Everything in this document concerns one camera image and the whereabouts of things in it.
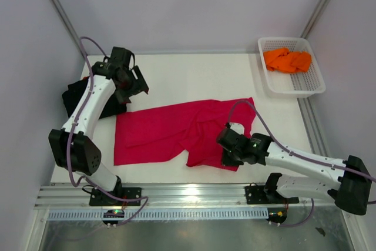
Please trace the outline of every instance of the metal floor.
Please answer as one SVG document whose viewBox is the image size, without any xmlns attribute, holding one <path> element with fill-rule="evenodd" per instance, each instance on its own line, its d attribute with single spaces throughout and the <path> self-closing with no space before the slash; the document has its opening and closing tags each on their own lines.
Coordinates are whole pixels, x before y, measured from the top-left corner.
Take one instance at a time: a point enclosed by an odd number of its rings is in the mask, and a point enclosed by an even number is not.
<svg viewBox="0 0 376 251">
<path fill-rule="evenodd" d="M 304 219 L 309 208 L 289 209 L 286 223 Z M 340 210 L 317 207 L 313 218 L 294 228 L 270 226 L 266 220 L 198 220 L 131 222 L 116 229 L 101 229 L 102 222 L 48 222 L 40 251 L 233 251 L 233 250 L 354 250 Z"/>
</svg>

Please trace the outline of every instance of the orange cloth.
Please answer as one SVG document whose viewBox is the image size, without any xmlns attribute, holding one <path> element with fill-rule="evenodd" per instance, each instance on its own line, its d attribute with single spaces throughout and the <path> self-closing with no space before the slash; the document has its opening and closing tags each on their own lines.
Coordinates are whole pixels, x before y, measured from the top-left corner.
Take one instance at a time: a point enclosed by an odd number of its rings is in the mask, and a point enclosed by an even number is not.
<svg viewBox="0 0 376 251">
<path fill-rule="evenodd" d="M 312 57 L 306 52 L 290 52 L 288 48 L 278 48 L 264 52 L 266 68 L 269 71 L 282 73 L 307 72 L 312 63 Z"/>
</svg>

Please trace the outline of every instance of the perforated strip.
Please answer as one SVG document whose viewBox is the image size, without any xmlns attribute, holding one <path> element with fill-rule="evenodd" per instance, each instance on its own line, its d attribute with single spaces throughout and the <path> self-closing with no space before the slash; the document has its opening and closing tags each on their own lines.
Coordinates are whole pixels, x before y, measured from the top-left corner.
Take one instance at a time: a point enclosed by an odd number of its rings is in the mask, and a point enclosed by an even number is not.
<svg viewBox="0 0 376 251">
<path fill-rule="evenodd" d="M 52 210 L 48 220 L 102 220 L 108 210 Z M 136 209 L 125 210 L 124 219 L 131 217 Z M 267 208 L 215 208 L 215 209 L 145 209 L 133 220 L 222 220 L 222 219 L 267 219 Z"/>
</svg>

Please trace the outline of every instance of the metal frame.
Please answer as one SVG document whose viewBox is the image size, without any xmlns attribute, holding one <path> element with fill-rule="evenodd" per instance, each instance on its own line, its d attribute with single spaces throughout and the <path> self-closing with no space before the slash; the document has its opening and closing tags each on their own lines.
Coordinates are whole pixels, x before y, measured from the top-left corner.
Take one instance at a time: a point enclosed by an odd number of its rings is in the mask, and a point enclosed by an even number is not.
<svg viewBox="0 0 376 251">
<path fill-rule="evenodd" d="M 56 13 L 60 17 L 70 37 L 79 48 L 78 35 L 69 20 L 59 0 L 50 0 Z M 314 11 L 301 34 L 307 38 L 318 22 L 330 0 L 319 0 Z M 325 144 L 323 132 L 316 118 L 315 110 L 309 99 L 298 99 L 303 121 L 310 141 L 313 153 L 323 156 L 330 155 Z M 244 187 L 248 183 L 237 184 L 127 184 L 129 187 L 142 187 L 143 194 L 150 197 L 146 209 L 150 208 L 214 208 L 214 207 L 260 207 L 261 205 L 247 205 L 244 197 Z M 50 209 L 87 209 L 88 195 L 80 188 L 73 188 L 68 183 L 52 183 L 51 186 L 43 186 L 39 192 L 36 205 L 34 224 L 28 239 L 26 250 L 38 250 L 42 240 L 46 219 Z M 325 202 L 317 202 L 317 205 L 328 205 Z M 262 205 L 268 208 L 280 207 L 280 205 Z M 362 235 L 365 227 L 359 217 L 344 212 L 347 227 L 356 250 L 369 250 L 369 246 Z"/>
<path fill-rule="evenodd" d="M 127 183 L 126 187 L 141 187 L 142 195 L 149 201 L 146 208 L 240 208 L 267 207 L 275 208 L 282 205 L 247 205 L 244 187 L 249 183 L 227 184 L 159 184 L 159 183 Z M 81 186 L 74 188 L 70 183 L 53 183 L 41 187 L 35 203 L 35 209 L 83 209 L 89 207 L 89 196 Z M 108 206 L 108 209 L 120 208 Z"/>
<path fill-rule="evenodd" d="M 310 35 L 312 29 L 316 25 L 317 21 L 319 20 L 320 16 L 323 14 L 325 8 L 327 7 L 330 0 L 319 0 L 316 7 L 313 10 L 311 18 L 309 19 L 307 25 L 305 26 L 303 33 L 301 34 L 301 38 L 307 39 Z"/>
<path fill-rule="evenodd" d="M 75 31 L 75 29 L 74 29 L 74 27 L 71 23 L 71 20 L 69 20 L 63 6 L 61 5 L 60 0 L 50 0 L 50 2 L 52 4 L 53 8 L 55 9 L 56 13 L 58 14 L 60 20 L 64 24 L 64 27 L 65 27 L 66 31 L 68 32 L 69 36 L 72 38 L 73 42 L 75 43 L 78 51 L 83 56 L 83 53 L 82 53 L 80 46 L 79 46 L 79 37 L 77 35 L 77 32 Z"/>
</svg>

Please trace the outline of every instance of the black cloth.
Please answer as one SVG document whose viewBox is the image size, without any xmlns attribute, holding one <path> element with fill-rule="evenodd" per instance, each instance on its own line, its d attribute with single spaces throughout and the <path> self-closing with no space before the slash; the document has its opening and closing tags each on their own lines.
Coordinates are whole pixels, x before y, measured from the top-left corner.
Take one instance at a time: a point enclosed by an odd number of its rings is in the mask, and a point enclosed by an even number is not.
<svg viewBox="0 0 376 251">
<path fill-rule="evenodd" d="M 85 92 L 86 86 L 88 85 L 88 78 L 81 81 L 72 83 L 68 85 L 68 90 L 62 94 L 64 106 L 68 117 L 75 111 L 78 102 Z M 115 95 L 113 94 L 107 101 L 105 107 L 103 108 L 102 114 L 100 114 L 99 119 L 110 117 L 113 115 L 121 114 L 127 112 L 126 104 L 119 104 Z"/>
</svg>

